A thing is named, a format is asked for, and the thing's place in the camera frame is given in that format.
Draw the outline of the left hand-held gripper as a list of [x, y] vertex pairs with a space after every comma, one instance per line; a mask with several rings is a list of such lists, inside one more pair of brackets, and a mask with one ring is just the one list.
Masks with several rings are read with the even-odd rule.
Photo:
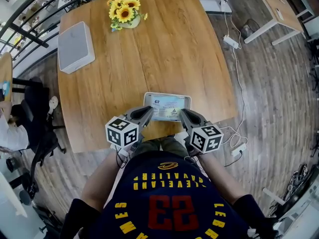
[[154, 109], [141, 106], [129, 109], [125, 117], [112, 117], [105, 125], [107, 142], [122, 156], [130, 156], [142, 142], [143, 129], [152, 119]]

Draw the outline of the wooden table with white legs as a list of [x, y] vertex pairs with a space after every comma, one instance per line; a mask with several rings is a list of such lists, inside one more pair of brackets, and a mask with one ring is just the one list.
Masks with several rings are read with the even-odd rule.
[[95, 60], [76, 72], [58, 72], [74, 153], [108, 148], [105, 124], [141, 106], [146, 92], [190, 96], [191, 108], [211, 122], [237, 116], [226, 61], [199, 0], [140, 0], [148, 18], [115, 32], [107, 1], [82, 5], [60, 22], [60, 31], [86, 23], [95, 53]]

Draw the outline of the person's olive trousers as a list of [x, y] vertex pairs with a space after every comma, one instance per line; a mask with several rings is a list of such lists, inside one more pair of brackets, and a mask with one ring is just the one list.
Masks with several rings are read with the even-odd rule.
[[179, 143], [174, 136], [175, 135], [169, 135], [142, 142], [132, 154], [132, 158], [149, 151], [160, 151], [160, 148], [162, 148], [163, 151], [173, 153], [182, 158], [189, 156], [186, 148]]

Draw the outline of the light blue tissue pack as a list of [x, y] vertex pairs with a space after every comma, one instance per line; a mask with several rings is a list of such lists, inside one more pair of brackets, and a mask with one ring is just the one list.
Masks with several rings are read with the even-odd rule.
[[173, 95], [151, 95], [152, 120], [180, 121], [180, 111], [187, 107], [187, 98]]

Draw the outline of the black office chair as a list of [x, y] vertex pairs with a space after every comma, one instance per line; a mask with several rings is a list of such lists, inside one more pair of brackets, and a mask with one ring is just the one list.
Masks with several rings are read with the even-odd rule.
[[39, 77], [16, 82], [27, 83], [23, 89], [23, 100], [20, 104], [13, 105], [11, 110], [14, 125], [22, 125], [27, 131], [29, 145], [26, 149], [31, 149], [38, 155], [41, 164], [47, 155], [53, 155], [55, 149], [65, 154], [66, 148], [61, 147], [54, 132], [55, 129], [65, 128], [65, 126], [54, 126], [53, 113], [48, 114], [51, 99], [49, 88], [44, 86]]

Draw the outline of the white counter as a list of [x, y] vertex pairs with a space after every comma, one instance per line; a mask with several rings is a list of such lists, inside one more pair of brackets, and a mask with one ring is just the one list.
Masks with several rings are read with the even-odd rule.
[[6, 180], [4, 175], [0, 172], [0, 191], [4, 193], [4, 195], [8, 198], [8, 200], [13, 204], [16, 209], [17, 216], [24, 216], [25, 218], [28, 217], [25, 208], [23, 207], [22, 203], [20, 202], [19, 198], [15, 194], [12, 186]]

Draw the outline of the person's black left sleeve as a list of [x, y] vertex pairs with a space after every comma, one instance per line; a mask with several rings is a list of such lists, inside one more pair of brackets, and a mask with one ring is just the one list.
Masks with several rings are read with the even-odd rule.
[[65, 216], [59, 239], [89, 239], [90, 227], [100, 214], [81, 199], [74, 199]]

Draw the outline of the person's black sleeve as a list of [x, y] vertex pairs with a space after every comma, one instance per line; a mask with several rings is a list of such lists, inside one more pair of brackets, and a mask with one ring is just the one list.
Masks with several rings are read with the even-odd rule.
[[81, 199], [74, 199], [65, 216], [59, 239], [89, 239], [90, 227], [100, 214]]
[[279, 232], [273, 228], [275, 218], [266, 218], [252, 195], [239, 198], [233, 209], [249, 226], [250, 239], [278, 239]]

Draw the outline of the person's left forearm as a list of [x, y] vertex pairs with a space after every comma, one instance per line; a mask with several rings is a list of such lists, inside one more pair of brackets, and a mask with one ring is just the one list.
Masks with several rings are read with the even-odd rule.
[[119, 167], [116, 151], [112, 150], [87, 180], [81, 194], [81, 200], [101, 212], [112, 191]]

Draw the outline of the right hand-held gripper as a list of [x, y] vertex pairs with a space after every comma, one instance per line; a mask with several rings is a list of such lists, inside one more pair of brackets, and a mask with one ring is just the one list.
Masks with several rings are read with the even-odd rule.
[[217, 125], [206, 125], [206, 118], [190, 109], [182, 109], [179, 117], [183, 128], [189, 134], [184, 139], [189, 153], [197, 151], [206, 154], [220, 148], [224, 134]]

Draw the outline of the navy jersey with yellow print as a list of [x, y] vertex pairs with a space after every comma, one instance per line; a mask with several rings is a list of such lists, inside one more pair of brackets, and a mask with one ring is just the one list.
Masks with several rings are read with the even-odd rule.
[[90, 239], [245, 239], [248, 225], [201, 171], [148, 152], [125, 167]]

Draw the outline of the white power strip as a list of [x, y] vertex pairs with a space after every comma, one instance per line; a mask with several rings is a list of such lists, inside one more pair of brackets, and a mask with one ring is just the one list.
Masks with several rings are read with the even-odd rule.
[[223, 37], [223, 41], [225, 43], [227, 43], [228, 45], [230, 45], [232, 48], [237, 49], [239, 48], [239, 43], [235, 40], [233, 40], [231, 37], [229, 37], [228, 35], [225, 35]]
[[244, 150], [246, 150], [247, 145], [246, 143], [242, 143], [241, 145], [239, 145], [238, 147], [236, 147], [235, 149], [233, 149], [231, 151], [232, 156], [237, 156], [243, 153]]

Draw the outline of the sunflower bouquet in vase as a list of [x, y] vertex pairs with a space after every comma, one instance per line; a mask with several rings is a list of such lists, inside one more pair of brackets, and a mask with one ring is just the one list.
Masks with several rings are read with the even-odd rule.
[[140, 0], [108, 0], [110, 28], [112, 32], [133, 29], [141, 20], [147, 20], [148, 13], [140, 11]]

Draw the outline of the white tissue box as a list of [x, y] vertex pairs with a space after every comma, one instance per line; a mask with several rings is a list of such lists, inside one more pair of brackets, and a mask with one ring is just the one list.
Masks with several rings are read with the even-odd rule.
[[167, 93], [155, 93], [155, 92], [146, 92], [144, 95], [144, 106], [151, 106], [151, 95], [173, 95], [173, 96], [179, 96], [179, 97], [185, 97], [187, 98], [187, 107], [184, 109], [191, 109], [191, 97], [186, 95], [177, 95], [177, 94], [167, 94]]

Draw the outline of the black wristband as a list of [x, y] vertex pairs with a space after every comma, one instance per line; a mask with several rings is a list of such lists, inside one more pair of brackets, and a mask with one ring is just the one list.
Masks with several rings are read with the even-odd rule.
[[120, 154], [119, 150], [116, 149], [116, 162], [117, 162], [117, 166], [120, 169], [123, 169], [127, 162], [128, 162], [128, 158], [122, 154]]

